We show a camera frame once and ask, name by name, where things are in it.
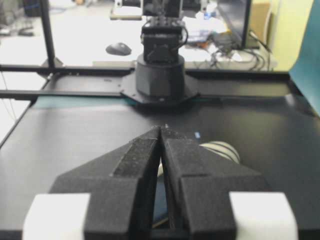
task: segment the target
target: computer mouse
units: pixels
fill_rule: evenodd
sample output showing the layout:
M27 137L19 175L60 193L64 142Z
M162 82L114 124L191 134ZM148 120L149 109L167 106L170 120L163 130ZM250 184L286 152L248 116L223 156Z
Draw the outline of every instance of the computer mouse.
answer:
M111 55L128 56L131 54L131 48L122 42L109 45L105 51Z

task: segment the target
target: black mounting plate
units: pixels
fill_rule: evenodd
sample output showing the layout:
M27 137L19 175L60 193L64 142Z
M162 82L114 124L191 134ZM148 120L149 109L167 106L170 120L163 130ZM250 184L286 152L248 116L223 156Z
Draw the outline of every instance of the black mounting plate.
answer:
M142 105L174 107L199 94L198 80L192 76L185 75L184 94L181 97L148 96L137 90L136 73L134 72L122 78L120 93Z

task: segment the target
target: computer monitor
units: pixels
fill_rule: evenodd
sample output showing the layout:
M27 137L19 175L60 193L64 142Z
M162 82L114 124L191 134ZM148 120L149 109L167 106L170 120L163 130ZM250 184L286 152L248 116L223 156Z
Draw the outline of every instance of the computer monitor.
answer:
M257 41L249 36L252 0L218 0L217 9L223 17L239 49L258 48Z

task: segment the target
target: black vertical post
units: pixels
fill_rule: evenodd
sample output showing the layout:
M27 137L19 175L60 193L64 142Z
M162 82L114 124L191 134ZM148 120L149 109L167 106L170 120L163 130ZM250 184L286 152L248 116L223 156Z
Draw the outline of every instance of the black vertical post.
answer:
M55 66L55 48L52 38L50 16L49 16L49 2L48 0L38 0L41 11L42 28L44 33L45 47L48 56L49 68L54 69Z

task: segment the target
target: black cylindrical base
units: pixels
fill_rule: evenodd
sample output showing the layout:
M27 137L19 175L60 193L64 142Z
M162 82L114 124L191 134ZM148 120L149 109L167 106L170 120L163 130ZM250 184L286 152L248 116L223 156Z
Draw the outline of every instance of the black cylindrical base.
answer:
M150 97L180 98L185 91L185 60L176 64L148 64L143 55L137 59L136 89Z

